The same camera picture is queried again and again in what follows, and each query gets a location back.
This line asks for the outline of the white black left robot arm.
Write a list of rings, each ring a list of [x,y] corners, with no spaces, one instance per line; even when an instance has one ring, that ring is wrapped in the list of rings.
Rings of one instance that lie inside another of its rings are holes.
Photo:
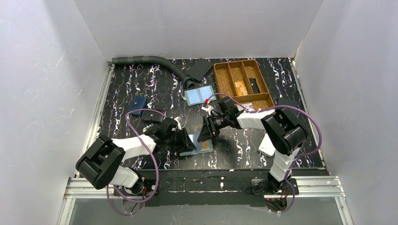
[[[132,169],[122,167],[122,161],[167,147],[178,153],[196,149],[186,129],[170,117],[136,137],[111,139],[100,135],[78,159],[75,168],[96,189],[107,185],[132,188],[139,176]]]

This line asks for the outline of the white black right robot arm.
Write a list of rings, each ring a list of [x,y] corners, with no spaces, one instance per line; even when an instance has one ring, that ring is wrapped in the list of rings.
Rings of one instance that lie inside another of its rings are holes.
[[[278,190],[291,177],[291,166],[308,132],[302,127],[294,113],[285,107],[274,107],[269,111],[250,112],[234,104],[233,99],[219,100],[220,111],[211,110],[203,118],[203,127],[198,142],[216,137],[220,129],[258,129],[266,132],[266,138],[275,148],[272,167],[266,186]]]

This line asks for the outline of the mint green card holder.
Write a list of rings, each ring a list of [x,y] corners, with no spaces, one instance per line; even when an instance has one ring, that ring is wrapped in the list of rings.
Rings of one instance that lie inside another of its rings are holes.
[[[195,145],[196,149],[191,150],[191,151],[181,152],[181,153],[179,153],[179,156],[190,156],[190,155],[213,152],[214,148],[213,148],[213,144],[210,139],[206,140],[204,142],[197,142],[199,132],[190,134],[188,136],[189,136],[190,140],[193,142],[193,144]]]

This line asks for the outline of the black VIP credit card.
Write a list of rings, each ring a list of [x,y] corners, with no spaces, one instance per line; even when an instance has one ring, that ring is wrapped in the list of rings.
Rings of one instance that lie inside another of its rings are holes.
[[[248,80],[250,82],[253,94],[260,94],[260,89],[259,89],[259,87],[257,85],[256,79],[255,78],[248,78]]]

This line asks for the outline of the white VIP credit card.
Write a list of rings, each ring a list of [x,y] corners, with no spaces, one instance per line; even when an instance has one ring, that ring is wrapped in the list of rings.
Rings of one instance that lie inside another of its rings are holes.
[[[255,111],[252,103],[237,105],[237,108],[239,111],[242,111],[242,110]]]

